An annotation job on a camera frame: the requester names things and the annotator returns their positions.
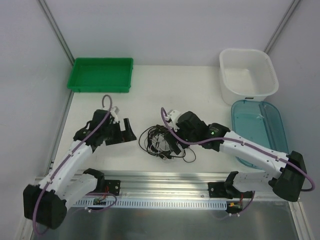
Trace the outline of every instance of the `blue plastic lid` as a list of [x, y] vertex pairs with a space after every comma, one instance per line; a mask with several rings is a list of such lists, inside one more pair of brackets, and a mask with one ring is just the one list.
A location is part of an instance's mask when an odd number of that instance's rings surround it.
[[[266, 101], [240, 100], [231, 108], [232, 129], [241, 137], [263, 147], [289, 153], [286, 134], [278, 109]], [[260, 169], [238, 158], [247, 167]]]

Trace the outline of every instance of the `green plastic bin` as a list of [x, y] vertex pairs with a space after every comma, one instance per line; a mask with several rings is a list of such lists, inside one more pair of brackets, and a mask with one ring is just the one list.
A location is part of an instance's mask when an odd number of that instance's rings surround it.
[[79, 57], [67, 87], [78, 93], [128, 93], [133, 65], [132, 58]]

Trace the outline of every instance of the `white plastic container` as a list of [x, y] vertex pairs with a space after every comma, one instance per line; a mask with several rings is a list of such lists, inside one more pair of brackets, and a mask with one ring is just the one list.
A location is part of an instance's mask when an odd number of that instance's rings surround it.
[[275, 69], [263, 51], [228, 48], [219, 58], [220, 87], [227, 104], [238, 100], [263, 101], [278, 91]]

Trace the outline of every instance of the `table surface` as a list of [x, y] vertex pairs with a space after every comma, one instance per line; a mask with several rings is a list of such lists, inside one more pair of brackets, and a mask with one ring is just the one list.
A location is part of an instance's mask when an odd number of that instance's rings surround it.
[[[150, 126], [162, 124], [160, 108], [192, 111], [206, 124], [220, 123], [231, 128], [231, 106], [221, 96], [219, 68], [209, 66], [144, 66], [135, 65], [129, 93], [110, 93], [118, 117], [129, 118], [137, 138]], [[56, 166], [68, 151], [79, 129], [101, 108], [104, 93], [75, 93], [68, 112], [54, 161]], [[110, 171], [230, 173], [256, 172], [239, 163], [234, 156], [191, 146], [196, 161], [181, 158], [162, 160], [143, 152], [138, 141], [97, 148], [81, 169]], [[193, 159], [187, 150], [186, 160]]]

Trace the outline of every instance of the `gray wall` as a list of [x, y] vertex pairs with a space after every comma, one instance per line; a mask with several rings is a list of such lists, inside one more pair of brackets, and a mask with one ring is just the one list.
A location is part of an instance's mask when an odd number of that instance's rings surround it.
[[14, 238], [23, 190], [44, 173], [71, 70], [36, 0], [0, 3], [0, 238]]
[[77, 57], [219, 65], [225, 48], [263, 50], [292, 0], [47, 0]]
[[315, 191], [301, 194], [316, 239], [320, 238], [319, 11], [319, 0], [303, 0], [270, 53], [279, 91], [268, 98], [281, 112], [289, 149], [303, 154], [308, 174], [317, 184]]

